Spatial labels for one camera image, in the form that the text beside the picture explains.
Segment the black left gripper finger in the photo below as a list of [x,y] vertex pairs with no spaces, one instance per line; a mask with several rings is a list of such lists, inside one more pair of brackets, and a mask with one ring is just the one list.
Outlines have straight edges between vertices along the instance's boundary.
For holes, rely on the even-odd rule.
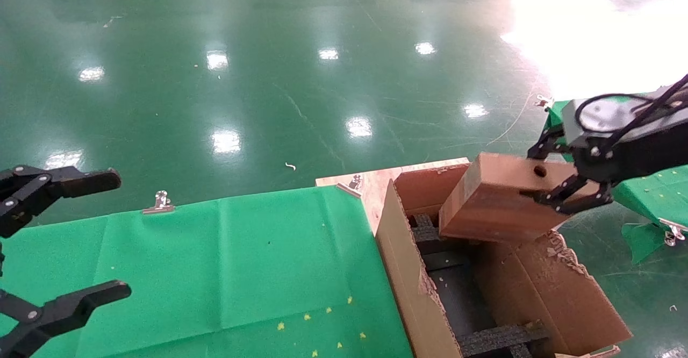
[[113,280],[58,296],[42,306],[2,290],[1,312],[17,321],[1,338],[2,357],[30,357],[50,339],[83,328],[95,309],[128,298],[131,287]]
[[122,179],[115,169],[83,173],[74,166],[39,169],[16,166],[1,172],[1,236],[12,237],[61,198],[116,190]]

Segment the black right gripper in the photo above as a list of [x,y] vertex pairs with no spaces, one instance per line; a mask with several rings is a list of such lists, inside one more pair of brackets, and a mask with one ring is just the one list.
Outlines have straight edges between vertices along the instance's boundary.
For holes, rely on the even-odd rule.
[[[637,116],[638,112],[574,112],[571,154],[577,174],[553,190],[521,190],[519,194],[561,215],[575,215],[612,203],[615,184],[685,165],[686,112],[648,117],[613,140]],[[527,158],[533,160],[545,161],[551,154],[570,155],[561,124],[543,130],[527,150]],[[599,183],[599,189],[568,202],[588,180]]]

